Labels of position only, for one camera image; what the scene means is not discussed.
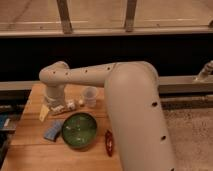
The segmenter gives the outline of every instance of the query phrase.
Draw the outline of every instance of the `green plate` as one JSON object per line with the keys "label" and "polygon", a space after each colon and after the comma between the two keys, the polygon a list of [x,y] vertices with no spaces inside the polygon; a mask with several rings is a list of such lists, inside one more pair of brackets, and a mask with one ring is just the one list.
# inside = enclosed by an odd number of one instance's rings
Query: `green plate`
{"label": "green plate", "polygon": [[64,121],[62,137],[71,148],[84,148],[92,143],[97,123],[88,113],[75,113]]}

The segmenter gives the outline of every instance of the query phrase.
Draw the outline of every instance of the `white cup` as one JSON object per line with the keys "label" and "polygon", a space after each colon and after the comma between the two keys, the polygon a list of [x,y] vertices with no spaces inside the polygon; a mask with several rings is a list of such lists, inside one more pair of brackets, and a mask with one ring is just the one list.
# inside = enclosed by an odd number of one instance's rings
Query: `white cup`
{"label": "white cup", "polygon": [[98,89],[96,87],[89,86],[83,90],[82,97],[87,107],[96,106],[97,94],[98,94]]}

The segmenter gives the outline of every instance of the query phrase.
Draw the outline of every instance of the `floor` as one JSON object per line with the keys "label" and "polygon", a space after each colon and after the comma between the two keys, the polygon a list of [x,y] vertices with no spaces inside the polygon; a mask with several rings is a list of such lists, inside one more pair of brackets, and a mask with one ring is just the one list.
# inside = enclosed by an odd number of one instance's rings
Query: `floor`
{"label": "floor", "polygon": [[[122,28],[127,0],[67,0],[74,28]],[[138,0],[135,27],[200,26],[213,18],[212,0]],[[0,30],[60,29],[56,1],[0,1]]]}

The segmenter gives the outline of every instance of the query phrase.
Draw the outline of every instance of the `black dot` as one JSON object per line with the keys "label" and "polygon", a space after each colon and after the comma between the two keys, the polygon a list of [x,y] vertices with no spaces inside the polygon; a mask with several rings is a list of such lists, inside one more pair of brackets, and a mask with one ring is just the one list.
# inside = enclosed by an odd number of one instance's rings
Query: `black dot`
{"label": "black dot", "polygon": [[164,140],[166,140],[166,136],[161,137],[161,141],[164,141]]}
{"label": "black dot", "polygon": [[152,106],[153,106],[153,107],[156,107],[157,105],[158,105],[157,102],[153,102],[153,103],[152,103]]}

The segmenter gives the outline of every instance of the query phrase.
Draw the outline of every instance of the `small item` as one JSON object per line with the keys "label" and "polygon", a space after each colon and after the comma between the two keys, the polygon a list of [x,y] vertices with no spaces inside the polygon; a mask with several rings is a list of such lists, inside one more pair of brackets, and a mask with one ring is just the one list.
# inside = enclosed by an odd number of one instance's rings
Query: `small item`
{"label": "small item", "polygon": [[44,133],[44,138],[50,141],[55,141],[58,133],[61,131],[62,125],[63,121],[54,121],[52,127]]}
{"label": "small item", "polygon": [[4,123],[4,127],[7,127],[9,125],[9,123],[10,123],[10,118],[7,118]]}
{"label": "small item", "polygon": [[71,111],[76,110],[75,101],[73,99],[67,101],[67,108]]}
{"label": "small item", "polygon": [[66,111],[66,108],[62,105],[59,105],[57,107],[51,107],[51,114],[52,115],[57,115],[57,114],[61,114],[63,112]]}
{"label": "small item", "polygon": [[45,120],[49,111],[50,111],[49,108],[46,105],[43,104],[42,107],[41,107],[40,115],[39,115],[39,120],[41,122],[43,122]]}
{"label": "small item", "polygon": [[108,156],[112,157],[114,150],[114,141],[112,133],[109,130],[107,130],[107,132],[105,133],[105,146]]}
{"label": "small item", "polygon": [[78,101],[78,104],[79,104],[79,106],[83,107],[83,106],[84,106],[84,100],[83,100],[83,99],[80,99],[80,100]]}

